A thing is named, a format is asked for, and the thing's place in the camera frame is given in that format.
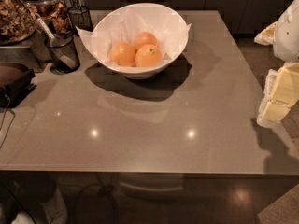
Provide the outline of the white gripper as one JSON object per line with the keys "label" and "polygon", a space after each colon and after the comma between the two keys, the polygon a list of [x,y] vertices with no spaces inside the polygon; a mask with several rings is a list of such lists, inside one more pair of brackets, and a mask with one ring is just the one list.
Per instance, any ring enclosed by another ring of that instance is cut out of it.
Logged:
{"label": "white gripper", "polygon": [[277,71],[266,76],[261,118],[281,122],[299,101],[299,0],[293,0],[279,17],[260,33],[254,42],[268,46],[273,43],[274,55],[284,62]]}

